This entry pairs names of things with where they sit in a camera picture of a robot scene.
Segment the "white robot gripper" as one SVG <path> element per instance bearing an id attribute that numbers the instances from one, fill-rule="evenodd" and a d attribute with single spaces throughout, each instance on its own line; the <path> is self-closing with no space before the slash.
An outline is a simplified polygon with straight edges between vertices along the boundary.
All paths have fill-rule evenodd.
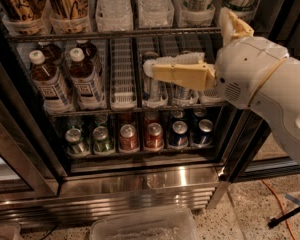
<path id="1" fill-rule="evenodd" d="M 273 69 L 289 57 L 288 50 L 264 37 L 252 37 L 254 29 L 226 7 L 220 11 L 219 25 L 224 47 L 217 53 L 216 73 L 203 52 L 147 60 L 144 73 L 195 91 L 213 89 L 217 78 L 218 95 L 239 109 L 247 108 Z"/>

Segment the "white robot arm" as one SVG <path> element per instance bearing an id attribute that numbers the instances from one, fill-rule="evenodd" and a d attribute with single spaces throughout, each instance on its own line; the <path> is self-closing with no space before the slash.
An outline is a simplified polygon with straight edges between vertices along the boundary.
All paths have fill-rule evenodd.
<path id="1" fill-rule="evenodd" d="M 233 11 L 219 15 L 223 47 L 213 64 L 198 52 L 159 57 L 143 64 L 146 76 L 196 91 L 215 90 L 238 109 L 269 125 L 274 139 L 300 165 L 300 61 L 264 37 Z"/>

